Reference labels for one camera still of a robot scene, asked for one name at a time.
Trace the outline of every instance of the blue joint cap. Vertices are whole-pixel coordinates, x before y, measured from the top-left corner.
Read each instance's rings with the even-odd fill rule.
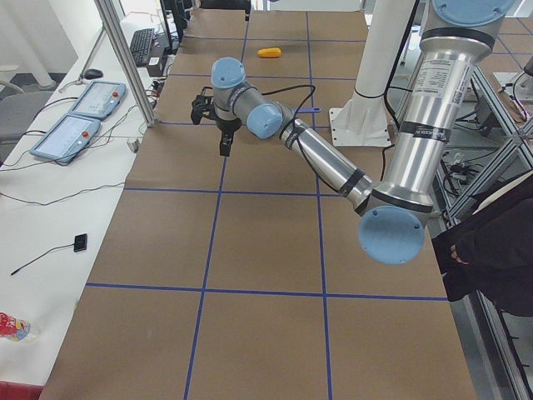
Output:
[[[475,28],[502,18],[515,0],[434,0],[436,14],[447,23]]]
[[[248,114],[247,127],[258,138],[268,139],[277,132],[282,122],[281,110],[274,104],[265,102]]]
[[[211,68],[211,84],[217,89],[231,89],[247,78],[244,66],[236,58],[224,57],[216,60]]]
[[[424,246],[424,227],[403,208],[376,207],[361,219],[359,243],[366,254],[380,263],[404,264]]]

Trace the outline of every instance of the light blue plastic case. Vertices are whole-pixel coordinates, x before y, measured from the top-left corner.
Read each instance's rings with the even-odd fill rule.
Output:
[[[115,111],[125,95],[124,83],[92,81],[69,112],[102,121]]]
[[[32,147],[30,154],[59,163],[69,163],[100,130],[100,121],[77,114],[65,114]]]

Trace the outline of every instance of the yellow object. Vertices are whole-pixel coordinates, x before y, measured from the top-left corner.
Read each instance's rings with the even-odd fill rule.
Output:
[[[261,58],[278,58],[281,56],[281,49],[279,47],[262,48],[257,55]]]

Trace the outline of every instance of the metal pole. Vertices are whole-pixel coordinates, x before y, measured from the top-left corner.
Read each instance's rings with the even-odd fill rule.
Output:
[[[117,55],[120,65],[122,66],[122,70],[126,74],[127,81],[130,85],[130,90],[133,93],[133,97],[137,101],[137,105],[141,110],[144,121],[148,127],[153,127],[153,125],[156,123],[156,117],[153,113],[152,106],[148,102],[146,92],[144,91],[144,87],[142,85],[141,77],[137,72],[137,67],[133,61],[129,46],[127,45],[126,38],[124,37],[124,33],[122,32],[117,10],[112,4],[112,0],[94,0],[94,2],[97,5],[103,26],[107,30],[113,50]]]

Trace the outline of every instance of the red object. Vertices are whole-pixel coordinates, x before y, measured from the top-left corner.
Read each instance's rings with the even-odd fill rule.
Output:
[[[17,319],[0,312],[0,338],[17,334]]]
[[[42,386],[0,381],[0,400],[38,400]]]

